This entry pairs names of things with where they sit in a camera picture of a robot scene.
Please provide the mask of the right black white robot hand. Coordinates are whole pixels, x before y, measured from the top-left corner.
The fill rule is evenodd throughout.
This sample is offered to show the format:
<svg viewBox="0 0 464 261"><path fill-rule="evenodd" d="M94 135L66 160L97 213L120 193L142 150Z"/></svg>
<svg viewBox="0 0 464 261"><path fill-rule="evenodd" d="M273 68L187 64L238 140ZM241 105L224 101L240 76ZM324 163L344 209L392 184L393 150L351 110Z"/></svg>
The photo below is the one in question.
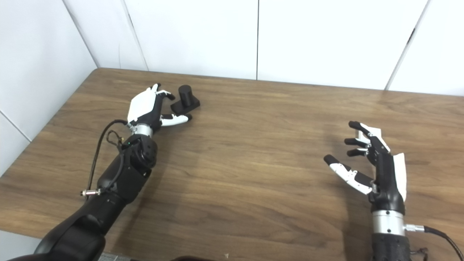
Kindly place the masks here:
<svg viewBox="0 0 464 261"><path fill-rule="evenodd" d="M357 138L346 138L346 145L356 145L357 149L347 151L347 156L363 156L375 167L375 177L352 169L332 155L323 160L344 182L358 192L368 196L371 211L394 211L405 215L407 195L407 174L403 153L393 155L384 141L381 129L367 126L358 121L350 121L349 127L358 131Z"/></svg>

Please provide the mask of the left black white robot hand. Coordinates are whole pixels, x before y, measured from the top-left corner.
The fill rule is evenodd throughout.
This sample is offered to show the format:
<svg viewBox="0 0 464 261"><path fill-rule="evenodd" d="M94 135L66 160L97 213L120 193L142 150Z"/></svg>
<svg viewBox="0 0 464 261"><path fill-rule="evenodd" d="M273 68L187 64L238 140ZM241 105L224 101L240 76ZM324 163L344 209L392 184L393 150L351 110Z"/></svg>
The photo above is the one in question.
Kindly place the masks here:
<svg viewBox="0 0 464 261"><path fill-rule="evenodd" d="M162 114L162 104L165 98L174 100L175 96L166 90L159 90L160 84L142 91L134 96L129 106L127 123L125 124L133 135L153 135L162 126L184 124L192 120L192 115Z"/></svg>

